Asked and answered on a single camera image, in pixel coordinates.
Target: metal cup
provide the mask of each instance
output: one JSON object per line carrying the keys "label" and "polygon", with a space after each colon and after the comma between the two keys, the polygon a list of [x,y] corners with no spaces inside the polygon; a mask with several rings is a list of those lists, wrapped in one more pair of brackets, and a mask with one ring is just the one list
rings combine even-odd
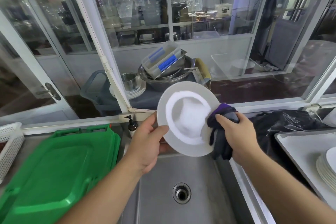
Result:
{"label": "metal cup", "polygon": [[138,88],[137,75],[135,73],[123,73],[121,75],[126,91],[134,91]]}

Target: clear plastic container with blue handle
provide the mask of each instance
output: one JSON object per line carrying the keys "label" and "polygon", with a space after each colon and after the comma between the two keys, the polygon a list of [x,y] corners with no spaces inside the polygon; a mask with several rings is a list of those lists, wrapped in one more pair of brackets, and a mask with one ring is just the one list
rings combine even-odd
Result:
{"label": "clear plastic container with blue handle", "polygon": [[178,44],[166,41],[162,47],[156,49],[142,60],[142,66],[153,79],[156,79],[181,57],[181,48]]}

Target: soap dispenser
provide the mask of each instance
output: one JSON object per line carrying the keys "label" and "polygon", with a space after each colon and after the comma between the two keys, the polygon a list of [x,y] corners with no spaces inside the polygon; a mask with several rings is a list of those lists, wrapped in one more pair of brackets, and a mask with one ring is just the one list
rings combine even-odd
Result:
{"label": "soap dispenser", "polygon": [[132,115],[126,116],[125,119],[129,119],[129,124],[128,124],[127,128],[128,128],[128,131],[131,135],[131,138],[132,138],[134,133],[135,133],[135,130],[138,127],[138,124],[135,121],[133,121]]}

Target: white plastic basket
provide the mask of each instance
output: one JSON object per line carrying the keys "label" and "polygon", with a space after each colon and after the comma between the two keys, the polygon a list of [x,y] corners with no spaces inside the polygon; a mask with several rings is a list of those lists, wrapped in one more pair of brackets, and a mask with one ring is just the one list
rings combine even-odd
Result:
{"label": "white plastic basket", "polygon": [[0,153],[0,183],[10,169],[24,140],[21,123],[16,122],[0,127],[0,143],[7,142]]}

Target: forearm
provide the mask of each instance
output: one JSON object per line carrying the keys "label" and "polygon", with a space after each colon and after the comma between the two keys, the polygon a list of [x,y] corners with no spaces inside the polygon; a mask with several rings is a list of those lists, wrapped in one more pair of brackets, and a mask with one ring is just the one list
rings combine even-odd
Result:
{"label": "forearm", "polygon": [[336,213],[261,150],[242,166],[277,223],[331,224]]}
{"label": "forearm", "polygon": [[116,167],[57,223],[116,223],[141,174],[132,159],[122,158]]}

